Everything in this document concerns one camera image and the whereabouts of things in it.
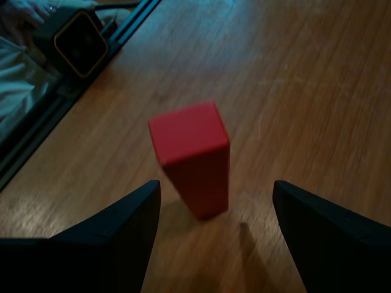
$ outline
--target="red block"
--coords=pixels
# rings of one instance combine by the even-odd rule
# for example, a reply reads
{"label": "red block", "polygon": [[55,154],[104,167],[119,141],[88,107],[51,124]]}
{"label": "red block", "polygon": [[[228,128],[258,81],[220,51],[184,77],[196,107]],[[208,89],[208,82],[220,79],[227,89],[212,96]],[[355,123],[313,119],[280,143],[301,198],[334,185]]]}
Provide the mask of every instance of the red block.
{"label": "red block", "polygon": [[228,209],[230,140],[213,102],[149,121],[156,157],[199,219]]}

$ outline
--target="wooden table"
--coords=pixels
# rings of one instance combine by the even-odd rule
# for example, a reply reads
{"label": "wooden table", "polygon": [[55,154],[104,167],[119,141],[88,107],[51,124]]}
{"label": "wooden table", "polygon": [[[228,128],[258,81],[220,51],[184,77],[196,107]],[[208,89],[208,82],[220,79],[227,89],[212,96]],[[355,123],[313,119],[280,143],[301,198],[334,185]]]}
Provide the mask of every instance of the wooden table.
{"label": "wooden table", "polygon": [[[285,179],[391,225],[391,1],[162,0],[0,194],[1,236],[51,236],[159,179],[143,292],[305,292],[272,205]],[[198,222],[148,119],[215,100],[230,209]]]}

